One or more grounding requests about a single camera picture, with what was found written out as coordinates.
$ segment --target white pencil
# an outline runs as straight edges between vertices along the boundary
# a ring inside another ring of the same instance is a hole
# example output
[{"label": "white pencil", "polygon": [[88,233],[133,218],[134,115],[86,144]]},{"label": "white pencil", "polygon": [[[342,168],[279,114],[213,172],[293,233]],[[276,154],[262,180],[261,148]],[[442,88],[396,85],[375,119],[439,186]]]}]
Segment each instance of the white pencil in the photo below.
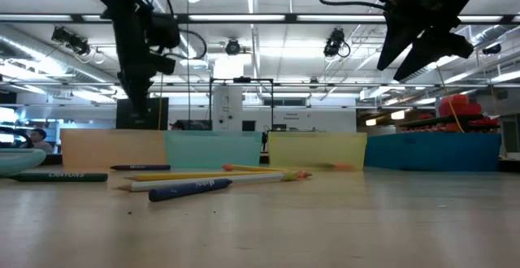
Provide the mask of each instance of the white pencil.
[{"label": "white pencil", "polygon": [[[247,183],[266,183],[266,182],[280,182],[280,181],[290,181],[296,180],[299,176],[299,171],[285,171],[285,172],[276,172],[272,174],[262,174],[262,175],[235,175],[229,177],[219,177],[219,179],[230,179],[233,183],[237,184],[247,184]],[[122,191],[129,192],[145,192],[149,191],[153,188],[165,188],[170,186],[175,186],[178,184],[187,184],[187,183],[195,183],[207,181],[211,178],[200,178],[200,179],[170,179],[170,180],[160,180],[160,181],[145,181],[145,182],[134,182],[128,185],[119,186],[116,189]]]}]

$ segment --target yellow plastic bin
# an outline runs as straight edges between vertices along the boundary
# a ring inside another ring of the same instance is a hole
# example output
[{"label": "yellow plastic bin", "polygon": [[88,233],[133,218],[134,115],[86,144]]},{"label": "yellow plastic bin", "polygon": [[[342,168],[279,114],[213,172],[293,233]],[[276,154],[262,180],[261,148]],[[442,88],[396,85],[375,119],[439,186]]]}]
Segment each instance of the yellow plastic bin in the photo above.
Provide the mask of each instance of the yellow plastic bin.
[{"label": "yellow plastic bin", "polygon": [[343,165],[362,171],[365,148],[366,133],[269,133],[269,161],[273,167],[320,170]]}]

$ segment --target wooden table surface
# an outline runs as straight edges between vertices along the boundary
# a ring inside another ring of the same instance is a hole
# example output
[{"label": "wooden table surface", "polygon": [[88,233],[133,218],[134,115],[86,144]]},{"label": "wooden table surface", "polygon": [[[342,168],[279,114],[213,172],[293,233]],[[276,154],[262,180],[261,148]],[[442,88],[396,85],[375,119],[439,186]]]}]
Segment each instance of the wooden table surface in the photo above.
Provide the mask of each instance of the wooden table surface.
[{"label": "wooden table surface", "polygon": [[520,266],[520,177],[320,172],[159,203],[0,181],[0,267]]}]

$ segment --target green crayon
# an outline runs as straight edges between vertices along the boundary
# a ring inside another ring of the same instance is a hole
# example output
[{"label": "green crayon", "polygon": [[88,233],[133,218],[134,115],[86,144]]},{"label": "green crayon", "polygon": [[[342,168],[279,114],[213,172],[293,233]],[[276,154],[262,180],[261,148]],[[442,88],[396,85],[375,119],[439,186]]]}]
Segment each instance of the green crayon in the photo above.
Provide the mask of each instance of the green crayon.
[{"label": "green crayon", "polygon": [[19,182],[106,182],[108,174],[21,173],[7,178]]}]

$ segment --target plastic bin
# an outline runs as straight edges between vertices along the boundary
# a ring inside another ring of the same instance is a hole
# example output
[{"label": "plastic bin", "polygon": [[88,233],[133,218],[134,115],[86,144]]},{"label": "plastic bin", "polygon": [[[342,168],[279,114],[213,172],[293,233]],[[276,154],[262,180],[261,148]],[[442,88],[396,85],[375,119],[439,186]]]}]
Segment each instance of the plastic bin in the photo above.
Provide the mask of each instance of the plastic bin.
[{"label": "plastic bin", "polygon": [[497,171],[500,134],[411,132],[373,136],[366,166],[407,171]]},{"label": "plastic bin", "polygon": [[175,168],[220,169],[231,163],[258,166],[261,132],[167,131],[167,162]]},{"label": "plastic bin", "polygon": [[363,169],[366,133],[271,132],[269,160],[273,167],[319,170],[328,164]]}]

